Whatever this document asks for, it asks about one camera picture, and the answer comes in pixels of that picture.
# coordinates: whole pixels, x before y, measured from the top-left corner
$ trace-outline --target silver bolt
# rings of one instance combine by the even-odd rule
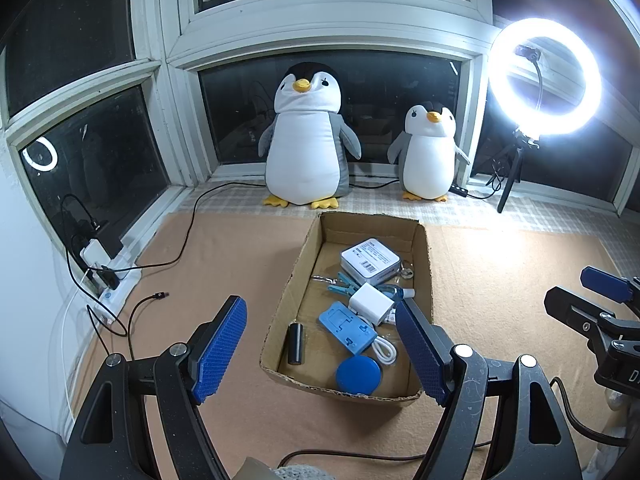
[[[520,362],[523,365],[525,365],[527,368],[533,368],[535,365],[538,364],[538,362],[536,361],[536,358],[533,357],[533,355],[528,355],[528,354],[524,354],[520,358]]]
[[[184,343],[176,343],[175,345],[171,345],[169,348],[169,354],[174,357],[178,357],[178,355],[182,355],[187,351],[187,345]]]
[[[474,354],[473,349],[469,345],[456,345],[453,351],[460,357],[471,357]]]
[[[120,354],[110,354],[107,355],[107,359],[104,362],[107,363],[107,366],[115,366],[120,364],[120,361],[122,361],[122,356]]]

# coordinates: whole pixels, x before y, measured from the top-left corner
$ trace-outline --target blue disc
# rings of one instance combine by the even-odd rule
[[[335,381],[340,391],[353,395],[370,395],[380,384],[382,373],[378,363],[364,355],[356,355],[340,363]]]

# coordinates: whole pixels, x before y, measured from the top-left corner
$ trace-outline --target penguin plush toy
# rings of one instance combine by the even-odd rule
[[[300,63],[276,90],[275,120],[258,142],[258,154],[268,152],[270,195],[264,205],[337,208],[337,197],[349,192],[343,146],[360,158],[360,141],[338,114],[340,87],[330,72],[318,63]]]
[[[470,163],[456,146],[456,120],[448,108],[434,111],[430,102],[415,105],[406,114],[404,131],[386,152],[390,164],[398,155],[402,198],[445,202],[455,172],[455,158]]]

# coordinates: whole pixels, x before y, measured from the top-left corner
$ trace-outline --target barcode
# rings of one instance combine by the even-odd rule
[[[376,272],[376,267],[371,265],[367,260],[360,262],[360,265],[367,269],[369,272]]]

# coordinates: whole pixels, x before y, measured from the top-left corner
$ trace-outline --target blue plastic case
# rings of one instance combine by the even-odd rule
[[[320,323],[335,335],[353,355],[358,355],[366,349],[378,336],[375,330],[345,307],[340,301],[336,301],[318,317]]]

